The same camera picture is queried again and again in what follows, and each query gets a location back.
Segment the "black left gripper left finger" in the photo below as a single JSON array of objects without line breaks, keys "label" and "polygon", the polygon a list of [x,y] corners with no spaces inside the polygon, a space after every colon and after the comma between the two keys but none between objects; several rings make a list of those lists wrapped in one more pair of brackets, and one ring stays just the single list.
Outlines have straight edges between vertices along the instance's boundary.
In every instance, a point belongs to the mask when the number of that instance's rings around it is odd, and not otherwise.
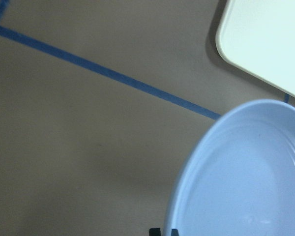
[{"label": "black left gripper left finger", "polygon": [[150,228],[148,235],[149,236],[161,236],[161,229],[160,228]]}]

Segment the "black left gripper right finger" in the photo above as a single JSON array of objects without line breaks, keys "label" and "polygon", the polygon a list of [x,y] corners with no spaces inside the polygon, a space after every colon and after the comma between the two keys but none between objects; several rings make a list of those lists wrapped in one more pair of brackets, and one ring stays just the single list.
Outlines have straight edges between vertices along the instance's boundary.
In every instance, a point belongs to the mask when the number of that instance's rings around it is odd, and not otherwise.
[{"label": "black left gripper right finger", "polygon": [[178,229],[171,229],[171,236],[179,236]]}]

